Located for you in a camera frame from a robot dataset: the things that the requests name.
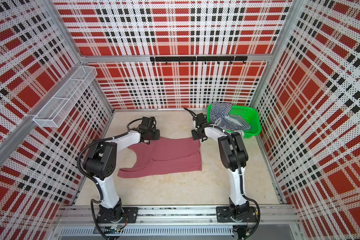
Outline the maroon tank top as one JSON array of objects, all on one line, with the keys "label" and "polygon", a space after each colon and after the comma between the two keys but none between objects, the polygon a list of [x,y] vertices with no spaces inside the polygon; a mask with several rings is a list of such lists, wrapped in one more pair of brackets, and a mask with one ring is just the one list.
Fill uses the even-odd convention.
[{"label": "maroon tank top", "polygon": [[119,169],[118,177],[142,178],[154,175],[185,173],[202,170],[201,143],[192,137],[169,139],[161,137],[149,144],[129,146],[136,156],[132,168]]}]

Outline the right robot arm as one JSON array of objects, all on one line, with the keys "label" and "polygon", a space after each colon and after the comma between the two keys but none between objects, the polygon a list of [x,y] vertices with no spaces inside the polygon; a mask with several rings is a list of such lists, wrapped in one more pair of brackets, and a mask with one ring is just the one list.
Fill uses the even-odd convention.
[{"label": "right robot arm", "polygon": [[219,147],[223,166],[228,170],[230,180],[229,207],[223,212],[219,210],[219,221],[244,222],[260,221],[259,204],[246,196],[245,170],[249,155],[241,135],[230,133],[207,121],[204,114],[190,112],[194,124],[192,137],[194,140],[206,141],[212,139]]}]

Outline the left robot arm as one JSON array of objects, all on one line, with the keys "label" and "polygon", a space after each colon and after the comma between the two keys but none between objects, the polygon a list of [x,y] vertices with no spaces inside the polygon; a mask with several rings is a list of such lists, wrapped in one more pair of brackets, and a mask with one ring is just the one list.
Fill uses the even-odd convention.
[{"label": "left robot arm", "polygon": [[98,200],[91,200],[91,205],[99,205],[99,212],[93,213],[95,223],[128,221],[130,215],[123,210],[122,200],[116,192],[113,180],[117,153],[135,144],[149,144],[159,139],[160,131],[156,127],[155,117],[142,117],[128,123],[125,133],[95,140],[79,153],[78,169],[95,184],[99,194]]}]

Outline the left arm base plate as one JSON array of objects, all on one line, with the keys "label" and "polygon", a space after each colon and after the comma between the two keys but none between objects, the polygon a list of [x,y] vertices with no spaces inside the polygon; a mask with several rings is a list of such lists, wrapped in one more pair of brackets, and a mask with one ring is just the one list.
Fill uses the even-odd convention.
[{"label": "left arm base plate", "polygon": [[96,220],[99,224],[133,224],[136,222],[138,210],[137,207],[122,207],[115,211],[101,208]]}]

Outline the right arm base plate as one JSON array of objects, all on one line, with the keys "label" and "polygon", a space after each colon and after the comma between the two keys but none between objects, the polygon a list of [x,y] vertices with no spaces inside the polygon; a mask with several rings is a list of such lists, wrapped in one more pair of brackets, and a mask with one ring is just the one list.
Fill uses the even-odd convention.
[{"label": "right arm base plate", "polygon": [[244,211],[232,209],[227,206],[216,207],[217,221],[219,223],[256,223],[257,215],[254,207]]}]

